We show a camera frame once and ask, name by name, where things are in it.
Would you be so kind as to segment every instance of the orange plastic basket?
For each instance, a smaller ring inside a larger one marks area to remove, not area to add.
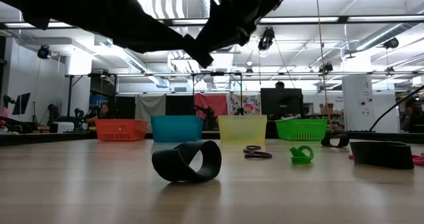
[[[147,121],[97,119],[95,128],[100,141],[135,141],[146,136]]]

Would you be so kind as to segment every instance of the black strap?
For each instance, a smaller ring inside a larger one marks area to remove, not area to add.
[[[243,150],[245,158],[272,158],[272,154],[267,152],[256,151],[260,150],[260,146],[249,145]]]
[[[330,140],[331,139],[339,139],[338,145],[332,145]],[[332,135],[332,134],[325,134],[325,137],[323,140],[321,140],[321,144],[325,147],[331,147],[331,148],[344,148],[349,145],[349,136],[346,134],[343,135]]]
[[[413,169],[411,147],[398,142],[351,142],[355,163]]]
[[[198,172],[189,167],[197,152],[203,155],[203,164]],[[157,173],[170,182],[205,182],[213,179],[221,169],[221,151],[217,143],[187,142],[172,150],[157,150],[152,155],[152,163]]]

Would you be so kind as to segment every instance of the green basket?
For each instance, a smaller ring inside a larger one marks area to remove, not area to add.
[[[322,140],[328,119],[291,119],[276,121],[278,136],[285,140]]]

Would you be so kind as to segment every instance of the blue plastic bin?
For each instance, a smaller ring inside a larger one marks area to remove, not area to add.
[[[154,142],[189,142],[201,140],[203,120],[197,115],[152,116]]]

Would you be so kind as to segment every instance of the computer monitor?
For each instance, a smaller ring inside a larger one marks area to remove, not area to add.
[[[260,90],[262,114],[283,117],[287,114],[303,117],[303,95],[301,89],[262,88]]]
[[[18,95],[18,99],[16,99],[15,107],[13,108],[12,115],[23,115],[27,110],[29,97],[31,93],[26,93],[22,95]]]

